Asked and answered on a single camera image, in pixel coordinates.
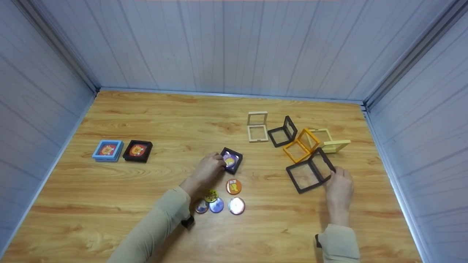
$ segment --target beige sleeve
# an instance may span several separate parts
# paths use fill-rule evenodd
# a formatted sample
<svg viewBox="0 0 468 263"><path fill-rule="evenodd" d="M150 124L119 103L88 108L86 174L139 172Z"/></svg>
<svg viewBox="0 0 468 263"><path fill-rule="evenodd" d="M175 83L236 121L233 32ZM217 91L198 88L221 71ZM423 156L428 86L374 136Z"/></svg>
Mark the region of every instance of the beige sleeve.
<svg viewBox="0 0 468 263"><path fill-rule="evenodd" d="M359 263L358 242L351 228L329 224L318 239L323 263Z"/></svg>
<svg viewBox="0 0 468 263"><path fill-rule="evenodd" d="M189 218L189 205L190 196L182 188L167 191L130 231L107 262L145 263L180 221Z"/></svg>

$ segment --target wooden table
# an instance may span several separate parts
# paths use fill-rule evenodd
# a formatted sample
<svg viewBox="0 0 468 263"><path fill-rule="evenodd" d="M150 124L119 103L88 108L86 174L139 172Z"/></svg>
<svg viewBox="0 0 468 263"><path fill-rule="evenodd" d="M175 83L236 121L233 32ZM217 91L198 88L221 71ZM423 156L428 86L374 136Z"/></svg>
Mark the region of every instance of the wooden table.
<svg viewBox="0 0 468 263"><path fill-rule="evenodd" d="M196 225L177 228L158 252L162 261L322 262L314 235L328 223L324 189L298 194L282 149L249 143L247 112L259 110L268 111L269 129L289 115L299 130L350 139L329 157L354 177L351 224L362 262L420 262L358 105L113 91L99 93L1 262L104 262L155 200L225 146L244 156L235 177L246 211L196 214ZM94 162L101 139L154 147L146 164ZM213 184L224 200L229 178Z"/></svg>

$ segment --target hand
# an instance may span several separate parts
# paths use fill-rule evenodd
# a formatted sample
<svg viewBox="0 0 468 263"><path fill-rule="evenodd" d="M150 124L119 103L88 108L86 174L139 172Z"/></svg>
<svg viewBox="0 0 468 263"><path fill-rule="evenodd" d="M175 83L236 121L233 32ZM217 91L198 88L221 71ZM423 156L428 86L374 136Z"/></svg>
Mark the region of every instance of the hand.
<svg viewBox="0 0 468 263"><path fill-rule="evenodd" d="M199 163L195 171L179 186L191 198L204 185L207 185L226 166L223 157L217 153L207 154Z"/></svg>
<svg viewBox="0 0 468 263"><path fill-rule="evenodd" d="M354 183L348 170L339 166L335 169L336 173L331 171L331 178L325 184L330 223L349 227L349 209L354 193Z"/></svg>

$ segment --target round badge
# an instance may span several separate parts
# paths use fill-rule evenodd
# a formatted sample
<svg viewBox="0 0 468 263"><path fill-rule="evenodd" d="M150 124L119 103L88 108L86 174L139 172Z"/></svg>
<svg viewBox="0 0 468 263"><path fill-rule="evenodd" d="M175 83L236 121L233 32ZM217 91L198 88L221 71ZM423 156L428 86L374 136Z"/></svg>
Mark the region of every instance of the round badge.
<svg viewBox="0 0 468 263"><path fill-rule="evenodd" d="M196 204L197 206L195 207L195 212L203 214L208 211L208 203L204 199L200 198L197 200Z"/></svg>
<svg viewBox="0 0 468 263"><path fill-rule="evenodd" d="M219 213L224 208L224 202L221 198L217 198L213 203L209 203L210 210L213 213Z"/></svg>
<svg viewBox="0 0 468 263"><path fill-rule="evenodd" d="M145 152L145 150L146 150L145 145L135 144L130 149L129 155L131 155L131 156L141 156Z"/></svg>
<svg viewBox="0 0 468 263"><path fill-rule="evenodd" d="M227 206L229 208L229 211L231 211L231 213L233 213L234 215L240 215L245 210L244 200L242 200L239 197L232 198Z"/></svg>
<svg viewBox="0 0 468 263"><path fill-rule="evenodd" d="M99 155L113 155L115 150L116 150L115 145L106 144L99 151Z"/></svg>
<svg viewBox="0 0 468 263"><path fill-rule="evenodd" d="M226 163L226 167L233 167L235 165L236 156L230 153L225 153L223 155L223 160Z"/></svg>
<svg viewBox="0 0 468 263"><path fill-rule="evenodd" d="M226 182L226 191L231 195L237 195L242 190L242 184L237 179L229 179Z"/></svg>
<svg viewBox="0 0 468 263"><path fill-rule="evenodd" d="M218 199L218 192L216 190L210 189L206 192L205 197L203 199L208 203L213 203Z"/></svg>

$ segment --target white wall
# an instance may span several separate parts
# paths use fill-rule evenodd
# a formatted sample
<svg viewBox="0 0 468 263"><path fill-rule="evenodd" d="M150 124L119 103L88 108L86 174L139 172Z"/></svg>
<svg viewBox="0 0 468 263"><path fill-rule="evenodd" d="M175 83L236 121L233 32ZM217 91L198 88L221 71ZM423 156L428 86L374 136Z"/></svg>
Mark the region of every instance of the white wall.
<svg viewBox="0 0 468 263"><path fill-rule="evenodd" d="M468 14L370 112L425 262L468 261Z"/></svg>
<svg viewBox="0 0 468 263"><path fill-rule="evenodd" d="M0 0L0 258L92 92Z"/></svg>
<svg viewBox="0 0 468 263"><path fill-rule="evenodd" d="M98 86L364 100L451 0L34 0Z"/></svg>

